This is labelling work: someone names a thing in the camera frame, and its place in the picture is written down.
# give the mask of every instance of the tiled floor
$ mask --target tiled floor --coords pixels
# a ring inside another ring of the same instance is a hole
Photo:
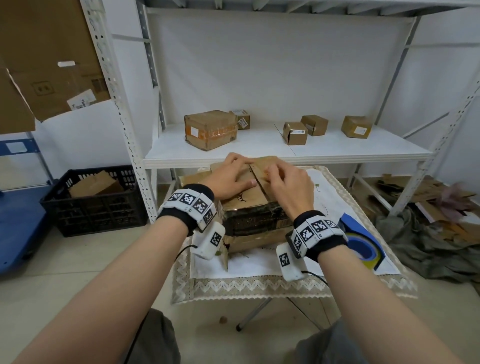
[[[0,364],[10,363],[35,334],[147,227],[63,238],[54,229],[37,255],[0,280]],[[480,360],[480,297],[469,284],[418,277],[418,300],[405,303],[466,363]],[[170,305],[171,276],[154,303],[175,327],[183,363],[291,363],[298,340],[315,327],[287,300],[273,300],[241,333],[236,324],[259,300]],[[298,300],[326,327],[339,317],[332,299]],[[228,322],[220,324],[225,316]]]

